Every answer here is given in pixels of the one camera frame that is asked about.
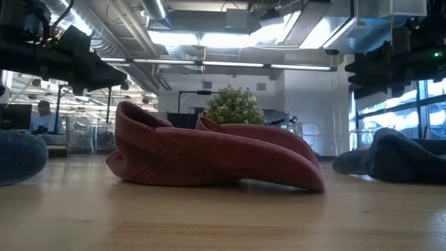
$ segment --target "green plant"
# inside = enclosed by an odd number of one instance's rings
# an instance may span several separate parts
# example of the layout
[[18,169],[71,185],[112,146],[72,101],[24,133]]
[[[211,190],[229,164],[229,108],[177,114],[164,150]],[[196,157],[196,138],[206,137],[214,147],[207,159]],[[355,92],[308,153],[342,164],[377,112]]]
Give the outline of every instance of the green plant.
[[224,87],[212,100],[208,101],[205,117],[218,124],[250,123],[263,124],[265,116],[257,107],[256,98],[249,89]]

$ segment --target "red cloth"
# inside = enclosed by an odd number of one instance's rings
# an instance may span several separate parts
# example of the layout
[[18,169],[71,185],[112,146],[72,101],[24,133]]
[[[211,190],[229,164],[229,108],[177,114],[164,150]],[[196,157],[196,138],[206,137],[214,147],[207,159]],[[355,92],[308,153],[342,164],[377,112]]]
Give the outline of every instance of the red cloth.
[[[221,128],[230,132],[173,128],[140,107],[121,102],[116,111],[118,150],[107,158],[107,164],[123,180],[148,185],[197,186],[250,178],[324,191],[314,154],[313,159],[308,149],[301,151],[302,144],[284,143],[288,147],[283,147],[280,139],[257,140],[257,133],[251,135],[245,129],[246,137],[237,136],[238,126]],[[276,130],[265,133],[296,138]]]

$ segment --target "wooden surface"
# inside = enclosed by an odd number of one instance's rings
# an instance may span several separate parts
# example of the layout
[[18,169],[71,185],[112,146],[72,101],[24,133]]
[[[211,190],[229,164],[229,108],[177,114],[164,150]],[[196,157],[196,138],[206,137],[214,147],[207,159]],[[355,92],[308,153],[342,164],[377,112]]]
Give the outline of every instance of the wooden surface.
[[446,188],[336,174],[325,194],[265,183],[120,182],[103,158],[51,160],[0,188],[0,250],[446,250]]

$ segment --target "man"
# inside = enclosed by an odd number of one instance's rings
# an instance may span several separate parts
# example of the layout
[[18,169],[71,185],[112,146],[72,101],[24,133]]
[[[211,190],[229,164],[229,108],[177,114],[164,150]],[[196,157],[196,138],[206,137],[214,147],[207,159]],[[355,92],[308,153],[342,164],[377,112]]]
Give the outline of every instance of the man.
[[[48,132],[53,133],[55,120],[56,114],[51,112],[51,110],[49,109],[49,102],[42,100],[38,104],[38,112],[31,115],[29,129],[34,132],[37,130],[42,131],[46,128]],[[57,119],[56,133],[58,135],[62,135],[65,133],[65,130],[62,126],[62,118],[60,116]]]

